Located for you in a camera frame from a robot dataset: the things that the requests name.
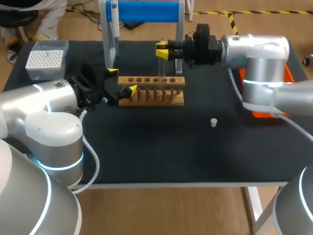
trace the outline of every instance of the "orange tray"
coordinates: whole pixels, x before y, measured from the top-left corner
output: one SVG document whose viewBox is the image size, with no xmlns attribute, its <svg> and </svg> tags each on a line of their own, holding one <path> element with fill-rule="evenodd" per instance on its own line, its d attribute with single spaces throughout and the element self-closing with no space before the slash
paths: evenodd
<svg viewBox="0 0 313 235">
<path fill-rule="evenodd" d="M 244 82 L 244 78 L 245 78 L 245 75 L 246 75 L 246 70 L 245 69 L 239 69 L 239 74 L 240 74 L 240 78 L 242 80 L 242 83 Z M 294 83 L 294 79 L 292 77 L 292 74 L 287 66 L 287 64 L 285 64 L 285 78 L 284 78 L 284 81 L 285 82 L 292 82 Z M 272 118 L 273 116 L 271 114 L 268 114 L 268 113 L 259 113 L 259 112 L 252 112 L 253 115 L 256 117 L 256 118 Z"/>
</svg>

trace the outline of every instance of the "wooden floor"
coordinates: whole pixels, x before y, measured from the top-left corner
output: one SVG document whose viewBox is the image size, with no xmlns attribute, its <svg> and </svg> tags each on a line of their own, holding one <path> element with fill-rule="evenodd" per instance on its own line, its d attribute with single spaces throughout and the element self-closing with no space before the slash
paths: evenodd
<svg viewBox="0 0 313 235">
<path fill-rule="evenodd" d="M 86 9 L 98 10 L 96 0 Z M 221 10 L 312 10 L 311 0 L 195 0 L 195 11 Z M 38 25 L 28 27 L 31 35 Z M 291 40 L 299 58 L 313 52 L 313 15 L 236 15 L 240 34 L 284 35 Z M 185 33 L 196 24 L 208 23 L 219 38 L 231 34 L 227 17 L 195 15 L 186 21 Z M 121 29 L 121 40 L 175 38 L 175 24 L 146 23 L 128 31 Z M 102 40 L 95 24 L 78 13 L 66 13 L 58 28 L 60 39 Z M 12 70 L 0 41 L 0 90 Z M 305 68 L 313 77 L 313 66 Z M 265 207 L 275 188 L 259 188 Z M 78 195 L 83 210 L 81 235 L 249 235 L 251 227 L 240 188 L 172 188 L 88 190 Z"/>
</svg>

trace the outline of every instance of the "white metal frame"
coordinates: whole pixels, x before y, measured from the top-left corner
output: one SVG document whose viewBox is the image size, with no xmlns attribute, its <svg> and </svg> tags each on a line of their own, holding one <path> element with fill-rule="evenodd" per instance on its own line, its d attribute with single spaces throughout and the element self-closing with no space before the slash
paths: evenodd
<svg viewBox="0 0 313 235">
<path fill-rule="evenodd" d="M 195 0 L 186 0 L 188 6 L 188 13 L 189 13 L 189 21 L 192 21 L 192 17 L 194 15 L 194 4 Z"/>
<path fill-rule="evenodd" d="M 283 235 L 276 218 L 275 204 L 278 193 L 263 210 L 257 187 L 246 187 L 246 196 L 250 216 L 252 219 L 252 231 L 254 235 L 266 235 L 272 228 L 277 235 Z"/>
</svg>

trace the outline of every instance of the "blue handle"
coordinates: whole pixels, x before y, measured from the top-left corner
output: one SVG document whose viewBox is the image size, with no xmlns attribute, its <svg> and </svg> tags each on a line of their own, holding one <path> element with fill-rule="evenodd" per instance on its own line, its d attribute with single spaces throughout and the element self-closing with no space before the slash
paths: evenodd
<svg viewBox="0 0 313 235">
<path fill-rule="evenodd" d="M 111 2 L 106 1 L 107 21 L 112 21 Z M 178 1 L 119 1 L 120 22 L 165 22 L 179 20 Z"/>
</svg>

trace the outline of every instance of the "black tabletop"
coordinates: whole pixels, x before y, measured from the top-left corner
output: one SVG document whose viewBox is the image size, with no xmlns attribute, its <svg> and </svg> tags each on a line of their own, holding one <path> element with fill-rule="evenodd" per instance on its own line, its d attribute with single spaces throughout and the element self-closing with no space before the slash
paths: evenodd
<svg viewBox="0 0 313 235">
<path fill-rule="evenodd" d="M 32 83 L 25 64 L 32 42 L 18 57 L 5 90 Z M 121 42 L 115 67 L 122 76 L 155 76 L 155 42 Z M 66 78 L 84 62 L 104 64 L 102 42 L 70 41 Z M 289 68 L 296 81 L 306 79 L 291 47 Z M 174 75 L 168 62 L 166 75 Z M 118 107 L 105 103 L 86 114 L 84 135 L 100 159 L 96 184 L 286 182 L 313 162 L 313 144 L 278 119 L 257 119 L 242 108 L 227 69 L 183 65 L 185 105 L 180 107 Z M 234 71 L 239 88 L 238 72 Z M 117 78 L 106 88 L 117 91 Z M 211 118 L 217 118 L 215 128 Z M 313 120 L 292 117 L 313 133 Z M 18 143 L 9 140 L 18 149 Z M 94 161 L 84 148 L 81 183 L 93 175 Z"/>
</svg>

